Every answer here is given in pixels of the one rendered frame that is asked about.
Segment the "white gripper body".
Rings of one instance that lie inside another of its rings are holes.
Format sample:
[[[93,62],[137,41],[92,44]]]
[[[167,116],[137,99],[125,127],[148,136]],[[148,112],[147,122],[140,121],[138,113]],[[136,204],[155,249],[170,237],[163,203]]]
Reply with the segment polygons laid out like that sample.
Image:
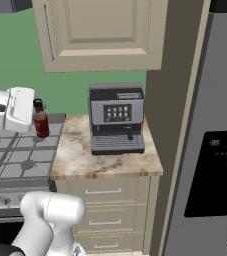
[[[32,126],[35,91],[26,87],[13,87],[7,92],[10,97],[5,116],[5,129],[20,133],[29,132]]]

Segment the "red condiment bottle black cap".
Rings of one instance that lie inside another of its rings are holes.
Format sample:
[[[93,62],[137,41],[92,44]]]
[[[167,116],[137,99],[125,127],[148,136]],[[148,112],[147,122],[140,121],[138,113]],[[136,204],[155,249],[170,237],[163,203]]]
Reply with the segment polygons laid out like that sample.
[[[49,135],[49,124],[43,101],[40,98],[36,98],[33,100],[33,106],[35,109],[34,123],[37,136],[41,138],[47,137]]]

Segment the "beige fridge housing panel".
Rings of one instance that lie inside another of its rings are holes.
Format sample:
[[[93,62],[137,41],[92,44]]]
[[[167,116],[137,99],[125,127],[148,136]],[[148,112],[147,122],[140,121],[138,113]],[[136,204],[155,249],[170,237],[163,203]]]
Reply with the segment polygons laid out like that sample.
[[[145,116],[164,173],[149,256],[162,256],[211,0],[169,0],[162,67],[146,76]]]

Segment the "grey fridge door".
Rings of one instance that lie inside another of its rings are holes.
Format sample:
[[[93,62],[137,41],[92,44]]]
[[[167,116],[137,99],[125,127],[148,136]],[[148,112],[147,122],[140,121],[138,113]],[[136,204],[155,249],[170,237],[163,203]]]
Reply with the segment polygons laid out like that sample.
[[[162,256],[227,256],[227,13],[211,13]]]

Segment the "grey gas hob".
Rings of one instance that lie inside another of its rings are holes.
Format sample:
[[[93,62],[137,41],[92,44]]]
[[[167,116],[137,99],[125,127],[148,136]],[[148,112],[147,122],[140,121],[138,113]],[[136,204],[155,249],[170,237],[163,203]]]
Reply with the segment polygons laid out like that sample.
[[[56,190],[50,173],[65,118],[64,113],[48,116],[46,138],[39,138],[35,129],[27,133],[0,131],[0,197],[11,200],[7,206],[0,201],[0,222],[23,220],[18,195]]]

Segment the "grey coffee machine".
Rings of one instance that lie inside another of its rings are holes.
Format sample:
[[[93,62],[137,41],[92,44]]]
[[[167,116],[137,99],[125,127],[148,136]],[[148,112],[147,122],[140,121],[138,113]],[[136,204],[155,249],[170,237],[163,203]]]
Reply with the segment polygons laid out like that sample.
[[[121,155],[145,151],[144,92],[141,83],[88,86],[91,153]]]

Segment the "dark grey range hood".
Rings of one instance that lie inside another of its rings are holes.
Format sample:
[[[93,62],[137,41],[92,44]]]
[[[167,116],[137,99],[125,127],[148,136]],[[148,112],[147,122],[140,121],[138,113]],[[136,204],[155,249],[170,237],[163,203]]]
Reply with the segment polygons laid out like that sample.
[[[16,13],[32,7],[32,0],[0,0],[0,13]]]

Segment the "beige drawer front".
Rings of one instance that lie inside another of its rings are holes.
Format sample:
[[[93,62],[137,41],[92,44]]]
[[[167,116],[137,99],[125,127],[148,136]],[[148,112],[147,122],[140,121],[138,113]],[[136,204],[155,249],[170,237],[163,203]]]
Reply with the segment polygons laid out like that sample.
[[[60,193],[66,193],[82,198],[87,204],[97,203],[146,203],[149,190],[148,177],[96,178],[57,180],[56,187]],[[102,191],[122,189],[121,194],[85,195],[85,190]]]
[[[75,233],[105,231],[143,231],[145,228],[147,206],[145,204],[117,205],[107,207],[88,207],[82,221],[75,226]],[[89,226],[93,222],[122,220],[121,225]]]
[[[93,254],[141,251],[143,249],[143,238],[143,232],[110,232],[77,235],[76,241],[87,254]],[[119,247],[115,249],[94,248],[94,244],[111,245],[115,243],[119,244]]]

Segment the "beige wall cupboard door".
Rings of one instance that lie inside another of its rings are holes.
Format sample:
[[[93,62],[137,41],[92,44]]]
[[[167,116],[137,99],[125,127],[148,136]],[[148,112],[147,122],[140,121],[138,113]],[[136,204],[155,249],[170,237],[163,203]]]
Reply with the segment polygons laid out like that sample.
[[[159,70],[168,0],[32,0],[47,72]],[[49,59],[41,5],[54,61]]]

